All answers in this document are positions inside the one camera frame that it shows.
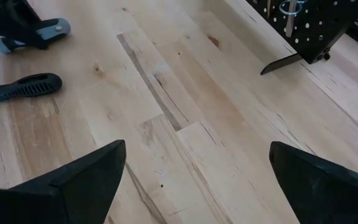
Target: wood grain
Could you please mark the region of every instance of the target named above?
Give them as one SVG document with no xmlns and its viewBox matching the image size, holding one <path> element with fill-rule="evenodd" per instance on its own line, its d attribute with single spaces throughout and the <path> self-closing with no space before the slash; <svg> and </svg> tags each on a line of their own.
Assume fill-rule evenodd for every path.
<svg viewBox="0 0 358 224">
<path fill-rule="evenodd" d="M 127 164 L 106 224 L 298 223 L 272 141 L 358 171 L 358 44 L 259 73 L 293 49 L 243 0 L 29 1 L 72 34 L 0 54 L 0 85 L 52 72 L 60 92 L 0 103 L 0 188 L 116 139 Z"/>
</svg>

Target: screwdriver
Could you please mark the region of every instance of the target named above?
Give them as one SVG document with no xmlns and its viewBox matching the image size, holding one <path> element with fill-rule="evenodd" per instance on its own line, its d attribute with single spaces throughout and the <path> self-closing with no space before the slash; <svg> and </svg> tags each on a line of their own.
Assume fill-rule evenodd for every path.
<svg viewBox="0 0 358 224">
<path fill-rule="evenodd" d="M 71 32 L 71 26 L 65 19 L 49 19 L 36 25 L 36 32 L 48 44 L 64 38 Z M 9 54 L 16 49 L 27 47 L 27 44 L 0 37 L 0 52 Z"/>
</svg>

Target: wooden workbench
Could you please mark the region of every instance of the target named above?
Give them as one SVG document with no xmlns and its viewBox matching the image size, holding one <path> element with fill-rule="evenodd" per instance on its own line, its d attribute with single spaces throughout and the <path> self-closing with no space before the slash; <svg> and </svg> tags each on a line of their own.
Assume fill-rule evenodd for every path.
<svg viewBox="0 0 358 224">
<path fill-rule="evenodd" d="M 72 34 L 0 54 L 0 84 L 52 72 L 52 96 L 0 103 L 0 188 L 116 139 L 127 164 L 107 224 L 297 223 L 268 150 L 283 141 L 358 171 L 358 44 L 293 49 L 242 0 L 33 0 Z"/>
</svg>

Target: black pegboard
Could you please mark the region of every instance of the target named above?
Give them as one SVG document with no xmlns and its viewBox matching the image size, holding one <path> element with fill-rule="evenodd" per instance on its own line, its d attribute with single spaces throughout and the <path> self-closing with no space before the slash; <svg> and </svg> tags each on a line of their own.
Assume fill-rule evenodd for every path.
<svg viewBox="0 0 358 224">
<path fill-rule="evenodd" d="M 247 2 L 279 33 L 308 63 L 323 58 L 332 45 L 358 19 L 358 0 L 308 0 L 294 18 L 294 29 L 287 37 L 284 28 L 288 16 L 279 10 L 283 1 L 268 0 Z"/>
</svg>

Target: light wood surface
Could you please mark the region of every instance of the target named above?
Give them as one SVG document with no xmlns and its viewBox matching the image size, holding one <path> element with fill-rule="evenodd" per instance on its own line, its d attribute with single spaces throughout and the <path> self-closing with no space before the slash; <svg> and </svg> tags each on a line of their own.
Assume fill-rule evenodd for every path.
<svg viewBox="0 0 358 224">
<path fill-rule="evenodd" d="M 116 139 L 127 164 L 106 224 L 297 223 L 268 160 L 283 141 L 358 172 L 358 43 L 260 76 L 293 49 L 244 0 L 29 1 L 72 34 L 0 54 L 0 84 L 61 92 L 0 103 L 0 188 Z"/>
</svg>

